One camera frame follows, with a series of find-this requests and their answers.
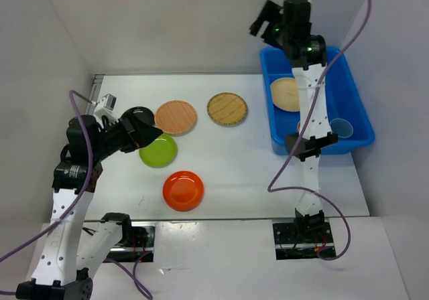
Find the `orange round plate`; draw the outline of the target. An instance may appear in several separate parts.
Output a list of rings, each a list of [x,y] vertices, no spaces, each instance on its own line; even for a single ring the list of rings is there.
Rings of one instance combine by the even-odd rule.
[[[191,171],[177,171],[164,182],[162,195],[171,209],[188,212],[201,203],[204,197],[204,184]]]

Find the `beige round plate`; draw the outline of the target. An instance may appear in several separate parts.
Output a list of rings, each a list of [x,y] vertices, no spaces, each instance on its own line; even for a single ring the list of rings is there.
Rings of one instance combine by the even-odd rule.
[[[298,84],[294,78],[279,78],[270,84],[273,104],[286,112],[300,111]]]

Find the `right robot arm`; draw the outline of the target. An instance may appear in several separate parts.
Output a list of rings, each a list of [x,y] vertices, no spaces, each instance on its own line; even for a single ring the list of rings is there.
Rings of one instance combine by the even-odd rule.
[[[294,234],[302,242],[310,242],[324,226],[324,212],[319,191],[319,163],[322,148],[338,141],[328,121],[325,84],[327,47],[320,35],[311,33],[309,0],[284,0],[282,5],[266,1],[257,19],[249,28],[265,43],[281,49],[289,59],[298,84],[300,128],[286,135],[288,159],[293,160],[300,174],[299,197],[295,207]]]

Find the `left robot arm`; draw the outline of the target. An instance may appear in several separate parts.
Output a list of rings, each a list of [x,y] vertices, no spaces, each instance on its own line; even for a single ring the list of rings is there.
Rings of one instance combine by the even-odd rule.
[[[68,123],[67,145],[54,170],[53,208],[42,255],[30,280],[18,284],[17,299],[90,299],[93,278],[109,251],[133,240],[129,215],[107,213],[82,252],[78,251],[86,212],[93,200],[101,162],[121,151],[130,153],[154,142],[162,130],[133,114],[119,120],[92,115]]]

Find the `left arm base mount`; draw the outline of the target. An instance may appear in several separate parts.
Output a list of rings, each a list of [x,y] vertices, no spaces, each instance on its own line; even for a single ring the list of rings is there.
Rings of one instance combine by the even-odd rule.
[[[115,245],[107,258],[118,263],[152,263],[156,237],[155,222],[132,222],[133,233],[124,244]]]

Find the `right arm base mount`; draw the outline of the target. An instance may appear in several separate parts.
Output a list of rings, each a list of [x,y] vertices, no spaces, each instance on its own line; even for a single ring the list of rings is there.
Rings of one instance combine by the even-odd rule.
[[[317,258],[317,252],[322,257],[336,256],[330,224],[324,223],[320,233],[309,240],[298,236],[298,231],[292,222],[273,222],[273,239],[277,260],[296,260]]]

